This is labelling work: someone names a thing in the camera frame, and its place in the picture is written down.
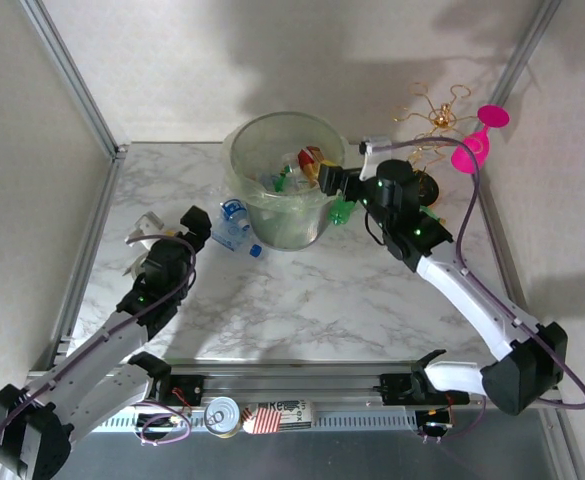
gold wire sculpture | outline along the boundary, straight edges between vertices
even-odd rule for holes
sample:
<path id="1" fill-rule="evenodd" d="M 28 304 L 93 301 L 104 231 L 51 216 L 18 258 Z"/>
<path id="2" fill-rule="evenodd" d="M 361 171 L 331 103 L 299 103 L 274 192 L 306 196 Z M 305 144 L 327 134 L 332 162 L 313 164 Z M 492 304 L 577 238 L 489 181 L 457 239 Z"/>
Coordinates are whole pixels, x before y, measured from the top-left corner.
<path id="1" fill-rule="evenodd" d="M 457 99 L 465 99 L 472 95 L 472 90 L 469 87 L 461 84 L 455 84 L 450 87 L 450 93 L 452 94 L 452 100 L 448 103 L 442 103 L 439 108 L 436 108 L 430 100 L 428 96 L 428 86 L 423 82 L 414 82 L 411 83 L 408 87 L 408 91 L 411 95 L 415 97 L 424 97 L 428 105 L 430 106 L 430 112 L 426 115 L 418 112 L 410 112 L 406 117 L 395 117 L 395 122 L 405 122 L 411 117 L 420 117 L 427 120 L 432 127 L 430 130 L 424 133 L 419 133 L 415 139 L 423 138 L 423 137 L 431 137 L 435 134 L 444 135 L 448 132 L 455 132 L 461 135 L 462 138 L 465 138 L 467 135 L 463 133 L 461 130 L 456 128 L 456 125 L 463 120 L 469 120 L 471 118 L 476 119 L 475 115 L 468 115 L 466 117 L 457 117 L 454 112 L 452 112 L 452 107 Z M 400 107 L 402 110 L 408 111 L 407 107 Z M 427 165 L 432 165 L 436 162 L 439 162 L 445 158 L 445 155 L 441 153 L 439 150 L 441 146 L 434 146 L 434 145 L 420 145 L 416 147 L 416 149 L 408 156 L 408 161 L 412 164 L 412 166 L 416 165 L 420 162 L 426 152 L 431 151 L 436 157 L 433 160 L 430 160 Z"/>

clear plastic container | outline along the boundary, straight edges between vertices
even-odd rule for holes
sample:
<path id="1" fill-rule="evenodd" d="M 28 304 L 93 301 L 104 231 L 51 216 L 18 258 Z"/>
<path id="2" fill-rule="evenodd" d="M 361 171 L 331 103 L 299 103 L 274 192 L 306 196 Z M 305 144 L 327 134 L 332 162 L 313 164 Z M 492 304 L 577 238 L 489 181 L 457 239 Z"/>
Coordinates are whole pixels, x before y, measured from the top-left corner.
<path id="1" fill-rule="evenodd" d="M 347 142 L 323 120 L 298 112 L 272 113 L 237 129 L 224 142 L 227 183 L 245 203 L 250 225 L 264 244 L 300 250 L 316 241 L 329 222 L 334 202 L 318 185 L 272 192 L 260 179 L 290 153 L 314 146 L 325 159 L 343 165 Z"/>

white wall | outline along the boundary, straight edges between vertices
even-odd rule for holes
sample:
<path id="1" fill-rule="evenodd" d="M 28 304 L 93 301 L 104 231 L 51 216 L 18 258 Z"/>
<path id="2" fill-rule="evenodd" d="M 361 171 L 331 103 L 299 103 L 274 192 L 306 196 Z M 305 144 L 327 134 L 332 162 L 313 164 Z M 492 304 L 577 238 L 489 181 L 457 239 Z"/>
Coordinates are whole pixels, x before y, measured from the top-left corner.
<path id="1" fill-rule="evenodd" d="M 563 2 L 507 102 L 487 172 L 530 309 L 569 335 L 585 380 L 585 1 Z M 568 400 L 582 401 L 569 381 Z M 570 415 L 585 457 L 585 412 Z"/>
<path id="2" fill-rule="evenodd" d="M 106 169 L 18 2 L 0 0 L 0 388 L 51 334 Z"/>
<path id="3" fill-rule="evenodd" d="M 115 135 L 133 141 L 219 141 L 285 109 L 352 140 L 389 133 L 413 81 L 429 82 L 437 104 L 451 85 L 471 86 L 459 113 L 474 113 L 539 3 L 45 0 Z"/>

marble surface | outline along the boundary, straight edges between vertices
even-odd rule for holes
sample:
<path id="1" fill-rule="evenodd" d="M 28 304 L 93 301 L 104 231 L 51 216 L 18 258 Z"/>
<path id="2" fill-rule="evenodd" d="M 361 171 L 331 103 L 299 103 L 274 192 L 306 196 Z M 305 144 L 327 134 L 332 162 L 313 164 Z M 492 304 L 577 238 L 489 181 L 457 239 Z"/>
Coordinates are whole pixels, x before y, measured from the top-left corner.
<path id="1" fill-rule="evenodd" d="M 130 148 L 84 301 L 72 348 L 85 341 L 130 289 L 125 269 L 143 252 L 124 238 L 152 210 L 167 225 L 191 206 L 214 219 L 228 198 L 218 144 L 134 144 Z M 471 194 L 469 177 L 446 162 L 429 170 L 441 187 L 435 212 L 456 232 Z M 470 265 L 500 288 L 477 208 L 464 240 Z M 210 240 L 197 256 L 197 282 L 178 315 L 145 349 L 173 361 L 411 360 L 436 348 L 446 359 L 488 362 L 470 324 L 442 294 L 385 248 L 357 210 L 300 252 L 238 256 Z"/>

plastic bucket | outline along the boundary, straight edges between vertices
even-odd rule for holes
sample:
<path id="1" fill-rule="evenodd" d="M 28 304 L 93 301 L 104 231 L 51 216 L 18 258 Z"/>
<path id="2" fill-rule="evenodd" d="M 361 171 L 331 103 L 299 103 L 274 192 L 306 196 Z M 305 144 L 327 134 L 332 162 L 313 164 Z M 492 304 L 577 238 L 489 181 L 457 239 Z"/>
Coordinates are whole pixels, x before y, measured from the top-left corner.
<path id="1" fill-rule="evenodd" d="M 314 146 L 332 163 L 343 165 L 347 143 L 327 122 L 300 112 L 259 117 L 224 142 L 227 184 L 247 207 L 254 234 L 279 250 L 300 250 L 327 228 L 334 202 L 319 187 L 292 192 L 268 191 L 256 179 L 289 153 Z"/>

